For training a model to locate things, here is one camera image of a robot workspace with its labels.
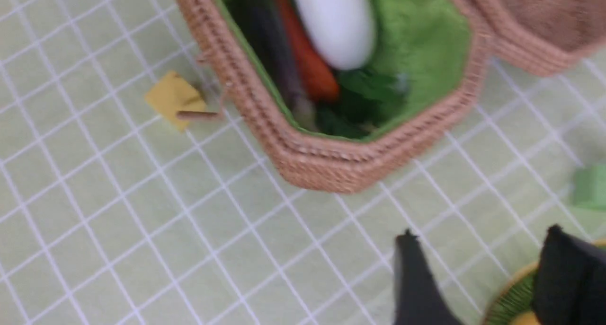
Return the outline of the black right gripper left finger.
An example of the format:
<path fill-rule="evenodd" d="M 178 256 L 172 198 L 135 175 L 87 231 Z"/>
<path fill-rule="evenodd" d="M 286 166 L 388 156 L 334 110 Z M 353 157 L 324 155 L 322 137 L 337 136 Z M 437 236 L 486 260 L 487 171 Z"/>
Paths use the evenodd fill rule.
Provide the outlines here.
<path fill-rule="evenodd" d="M 394 325 L 461 325 L 441 295 L 418 237 L 410 229 L 395 237 Z"/>

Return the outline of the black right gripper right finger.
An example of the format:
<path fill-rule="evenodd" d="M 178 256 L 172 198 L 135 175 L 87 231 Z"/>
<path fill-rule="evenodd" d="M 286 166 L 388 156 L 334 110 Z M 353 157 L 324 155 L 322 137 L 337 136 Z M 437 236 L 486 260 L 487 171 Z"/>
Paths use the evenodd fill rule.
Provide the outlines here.
<path fill-rule="evenodd" d="M 533 282 L 532 310 L 542 325 L 604 325 L 605 249 L 551 226 Z"/>

